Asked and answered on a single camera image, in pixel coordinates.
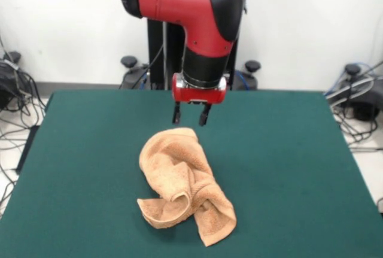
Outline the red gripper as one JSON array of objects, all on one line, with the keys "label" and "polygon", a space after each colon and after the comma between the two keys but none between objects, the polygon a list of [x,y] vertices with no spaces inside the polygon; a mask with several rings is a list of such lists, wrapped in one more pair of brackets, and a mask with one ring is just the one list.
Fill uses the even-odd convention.
[{"label": "red gripper", "polygon": [[211,104],[220,104],[224,101],[227,91],[225,77],[221,77],[217,87],[213,89],[198,89],[187,84],[181,73],[175,73],[172,78],[172,95],[175,101],[172,124],[178,125],[181,118],[181,102],[203,102],[203,111],[199,117],[199,126],[205,126],[211,109]]}]

